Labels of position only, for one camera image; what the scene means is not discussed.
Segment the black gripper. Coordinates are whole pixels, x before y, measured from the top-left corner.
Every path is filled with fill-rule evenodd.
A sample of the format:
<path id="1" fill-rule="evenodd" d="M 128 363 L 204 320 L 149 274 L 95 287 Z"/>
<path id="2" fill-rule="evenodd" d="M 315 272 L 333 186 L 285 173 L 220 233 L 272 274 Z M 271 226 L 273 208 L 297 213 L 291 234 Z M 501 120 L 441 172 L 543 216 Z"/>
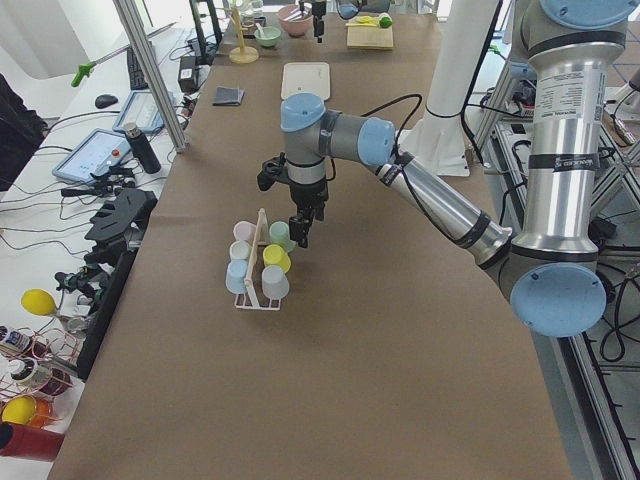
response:
<path id="1" fill-rule="evenodd" d="M 314 37 L 317 43 L 321 43 L 321 21 L 325 15 L 325 3 L 313 2 L 312 3 L 312 15 L 314 19 Z"/>
<path id="2" fill-rule="evenodd" d="M 309 219 L 313 215 L 317 221 L 324 220 L 325 203 L 329 199 L 326 181 L 313 184 L 290 184 L 290 196 L 297 208 L 297 214 L 289 218 L 290 239 L 299 247 L 308 247 Z"/>

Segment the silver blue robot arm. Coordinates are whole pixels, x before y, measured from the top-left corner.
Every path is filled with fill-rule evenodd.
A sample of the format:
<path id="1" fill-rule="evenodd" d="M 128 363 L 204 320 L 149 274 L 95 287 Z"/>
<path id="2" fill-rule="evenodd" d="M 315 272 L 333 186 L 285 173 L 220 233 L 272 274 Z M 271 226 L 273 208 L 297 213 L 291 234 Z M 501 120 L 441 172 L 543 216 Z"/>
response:
<path id="1" fill-rule="evenodd" d="M 329 1 L 325 0 L 299 0 L 297 6 L 301 13 L 305 11 L 305 6 L 311 8 L 311 18 L 313 25 L 313 34 L 318 43 L 323 41 L 325 33 L 324 16 L 327 14 L 327 5 Z M 337 14 L 343 20 L 351 20 L 361 12 L 369 13 L 385 13 L 389 11 L 391 2 L 389 0 L 337 0 L 335 7 Z"/>
<path id="2" fill-rule="evenodd" d="M 290 234 L 300 246 L 328 198 L 324 160 L 360 163 L 422 211 L 452 243 L 471 252 L 518 319 L 550 337 L 596 324 L 606 307 L 588 235 L 600 159 L 606 73 L 625 47 L 632 1 L 522 1 L 512 55 L 535 71 L 524 223 L 519 233 L 490 216 L 394 146 L 394 125 L 328 109 L 311 93 L 282 102 L 285 150 L 280 181 L 297 213 Z"/>

